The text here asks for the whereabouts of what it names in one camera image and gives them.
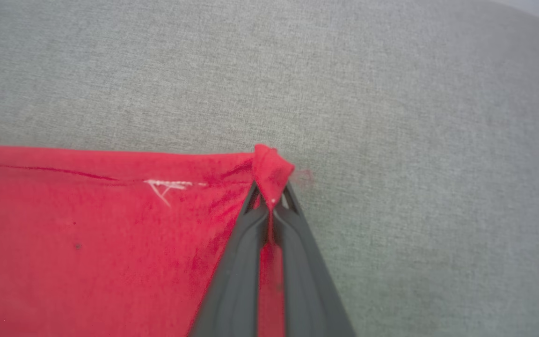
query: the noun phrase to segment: gray tablecloth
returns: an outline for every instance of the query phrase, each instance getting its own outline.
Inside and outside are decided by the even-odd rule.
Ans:
[[[539,19],[467,0],[0,0],[0,145],[257,142],[304,171],[358,335],[539,336]]]

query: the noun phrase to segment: gray textured fabric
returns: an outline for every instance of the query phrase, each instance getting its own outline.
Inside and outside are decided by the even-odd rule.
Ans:
[[[0,0],[0,145],[278,147],[360,336],[539,336],[539,19],[490,2]]]

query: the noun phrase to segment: red fabric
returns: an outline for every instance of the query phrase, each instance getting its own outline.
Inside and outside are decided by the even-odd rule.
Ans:
[[[275,149],[170,155],[0,147],[0,336],[185,336]],[[280,251],[262,251],[261,336],[283,335]]]

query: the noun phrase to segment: red cloth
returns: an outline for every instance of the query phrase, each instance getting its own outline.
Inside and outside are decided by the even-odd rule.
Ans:
[[[171,155],[0,147],[0,336],[185,336],[275,149]],[[283,335],[280,251],[261,257],[260,336]]]

